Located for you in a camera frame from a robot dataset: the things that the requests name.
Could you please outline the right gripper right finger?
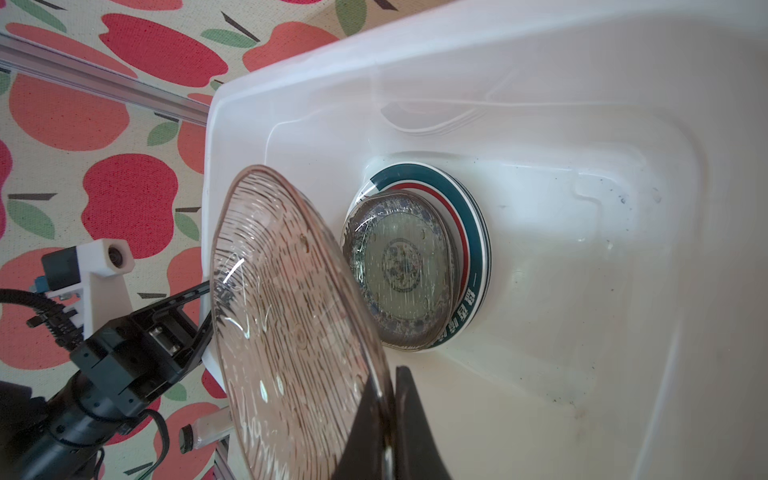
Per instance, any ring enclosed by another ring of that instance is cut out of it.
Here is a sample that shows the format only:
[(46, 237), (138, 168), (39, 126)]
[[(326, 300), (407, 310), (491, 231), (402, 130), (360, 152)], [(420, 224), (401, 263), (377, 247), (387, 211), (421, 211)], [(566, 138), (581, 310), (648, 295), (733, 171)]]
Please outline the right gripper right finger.
[(395, 371), (395, 478), (451, 480), (423, 408), (410, 369)]

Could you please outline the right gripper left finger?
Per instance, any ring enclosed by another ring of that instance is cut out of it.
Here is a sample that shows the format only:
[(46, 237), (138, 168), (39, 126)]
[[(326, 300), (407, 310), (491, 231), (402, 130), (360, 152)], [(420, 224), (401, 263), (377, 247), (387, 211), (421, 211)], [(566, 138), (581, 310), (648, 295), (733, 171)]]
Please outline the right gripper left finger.
[(387, 423), (381, 398), (371, 378), (366, 381), (352, 429), (333, 480), (388, 479)]

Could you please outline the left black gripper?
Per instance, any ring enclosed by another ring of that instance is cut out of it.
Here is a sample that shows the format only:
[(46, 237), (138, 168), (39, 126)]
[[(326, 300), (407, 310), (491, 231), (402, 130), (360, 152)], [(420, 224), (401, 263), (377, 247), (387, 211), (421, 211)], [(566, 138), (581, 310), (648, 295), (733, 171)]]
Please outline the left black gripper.
[(56, 344), (78, 371), (49, 401), (50, 432), (128, 432), (144, 411), (196, 368), (211, 341), (212, 319), (196, 325), (187, 304), (210, 292), (201, 283), (128, 315), (86, 338), (69, 316), (54, 319)]

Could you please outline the white plate red green stripes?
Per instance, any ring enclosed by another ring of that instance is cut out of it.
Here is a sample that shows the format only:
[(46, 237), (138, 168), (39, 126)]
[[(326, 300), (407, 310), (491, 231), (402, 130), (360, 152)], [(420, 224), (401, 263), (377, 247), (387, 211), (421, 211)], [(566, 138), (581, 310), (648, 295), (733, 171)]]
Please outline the white plate red green stripes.
[(433, 349), (475, 318), (490, 282), (491, 242), (481, 210), (448, 173), (389, 165), (354, 200), (342, 252), (390, 348)]

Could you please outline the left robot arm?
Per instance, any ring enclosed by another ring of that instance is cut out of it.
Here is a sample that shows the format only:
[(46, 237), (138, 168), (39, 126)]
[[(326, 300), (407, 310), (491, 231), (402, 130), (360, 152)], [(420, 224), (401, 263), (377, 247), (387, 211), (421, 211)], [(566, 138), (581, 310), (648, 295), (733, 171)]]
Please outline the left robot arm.
[(28, 387), (2, 383), (2, 478), (95, 479), (106, 443), (151, 419), (161, 450), (142, 474), (149, 478), (170, 451), (167, 423), (150, 406), (200, 364), (212, 320), (195, 325), (183, 308), (209, 291), (202, 283), (85, 335), (63, 305), (38, 293), (2, 290), (2, 303), (33, 309), (28, 326), (45, 325), (77, 367), (49, 400)]

